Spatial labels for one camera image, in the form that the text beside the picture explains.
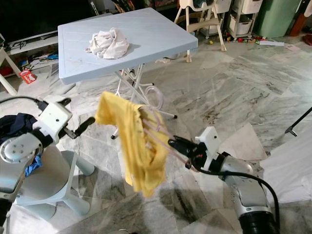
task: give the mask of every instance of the dark blue cloth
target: dark blue cloth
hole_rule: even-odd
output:
[[[33,130],[37,120],[29,114],[18,113],[17,116],[4,116],[0,118],[0,145],[7,139],[18,137]],[[41,155],[37,155],[31,165],[25,169],[26,176],[35,169],[42,167]]]
[[[25,168],[25,176],[28,177],[35,169],[42,167],[41,155],[37,155],[31,165]]]

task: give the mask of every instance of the television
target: television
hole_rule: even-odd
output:
[[[0,33],[6,42],[16,42],[94,15],[88,0],[0,0]]]

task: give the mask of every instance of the wire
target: wire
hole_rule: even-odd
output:
[[[0,100],[0,104],[1,104],[1,103],[4,103],[4,102],[6,102],[6,101],[13,100],[13,99],[18,99],[18,98],[25,98],[25,99],[29,99],[29,100],[34,101],[35,103],[40,102],[38,99],[35,99],[35,98],[33,98],[33,97],[27,97],[27,96],[17,96],[17,97],[9,97],[9,98],[7,98],[7,99]]]
[[[254,179],[256,181],[258,181],[260,184],[263,184],[265,187],[267,187],[269,189],[269,191],[271,192],[273,199],[274,199],[274,206],[275,206],[275,221],[277,224],[278,229],[280,229],[280,217],[279,217],[279,204],[278,204],[278,199],[277,199],[277,195],[274,191],[274,189],[264,180],[254,176],[254,175],[250,175],[247,173],[242,173],[242,172],[209,172],[209,171],[205,171],[202,170],[200,167],[198,167],[195,163],[195,158],[191,158],[191,162],[192,165],[195,167],[196,170],[198,170],[199,172],[202,172],[204,174],[207,175],[212,175],[212,176],[242,176],[242,177],[247,177],[250,179]]]

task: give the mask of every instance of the plastic table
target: plastic table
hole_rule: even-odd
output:
[[[112,27],[119,29],[130,44],[123,57],[103,59],[85,52],[93,33],[109,31]],[[197,38],[152,8],[63,24],[58,26],[59,78],[64,84],[70,84],[115,72],[119,77],[116,95],[120,95],[123,81],[133,91],[131,101],[136,95],[150,105],[142,87],[153,84],[140,83],[144,64],[196,47]],[[128,77],[134,86],[127,81]]]

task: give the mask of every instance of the green cabinet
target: green cabinet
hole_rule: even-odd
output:
[[[301,0],[263,0],[254,31],[267,38],[285,35]]]

